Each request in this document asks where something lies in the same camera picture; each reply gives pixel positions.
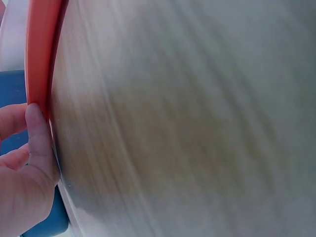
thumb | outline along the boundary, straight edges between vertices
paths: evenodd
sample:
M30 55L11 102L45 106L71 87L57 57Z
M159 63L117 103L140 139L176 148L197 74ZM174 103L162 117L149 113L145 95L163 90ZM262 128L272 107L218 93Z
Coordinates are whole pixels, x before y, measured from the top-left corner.
M47 123L37 104L30 104L25 113L29 133L29 165L39 169L43 175L57 184L60 175L52 153Z

skin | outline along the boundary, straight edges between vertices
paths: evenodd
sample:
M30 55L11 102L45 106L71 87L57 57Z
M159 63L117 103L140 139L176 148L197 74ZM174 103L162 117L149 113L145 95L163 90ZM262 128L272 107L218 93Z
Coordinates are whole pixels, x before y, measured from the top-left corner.
M0 156L0 235L16 237L50 213L60 174L37 104L0 108L0 141L28 129L29 142Z

orange rim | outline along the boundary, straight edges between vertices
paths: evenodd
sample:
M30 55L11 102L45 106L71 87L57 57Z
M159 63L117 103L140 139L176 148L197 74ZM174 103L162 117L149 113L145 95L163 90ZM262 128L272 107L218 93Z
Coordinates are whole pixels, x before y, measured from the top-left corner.
M26 29L25 83L28 104L38 103L48 118L50 59L62 0L30 0Z

blue object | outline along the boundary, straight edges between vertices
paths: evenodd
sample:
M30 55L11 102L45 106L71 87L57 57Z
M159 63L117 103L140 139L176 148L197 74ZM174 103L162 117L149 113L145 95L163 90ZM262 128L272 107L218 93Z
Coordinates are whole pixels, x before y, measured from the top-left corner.
M0 72L0 108L10 104L26 102L24 71ZM0 155L15 150L28 142L27 131L15 134L1 143ZM65 232L68 228L68 216L58 188L52 210L48 218L30 230L23 237L52 237Z

finger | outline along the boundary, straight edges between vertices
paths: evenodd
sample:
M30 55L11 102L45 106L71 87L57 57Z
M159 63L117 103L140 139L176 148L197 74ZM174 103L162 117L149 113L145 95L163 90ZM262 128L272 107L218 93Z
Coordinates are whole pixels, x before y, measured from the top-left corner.
M26 106L26 104L20 104L0 108L0 141L25 130Z
M30 104L25 114L29 133L29 166L40 170L53 183L59 180L55 175L56 160L53 157L47 123L37 104Z
M13 150L5 155L0 156L0 166L9 169L19 170L29 160L29 146L23 145L17 150Z

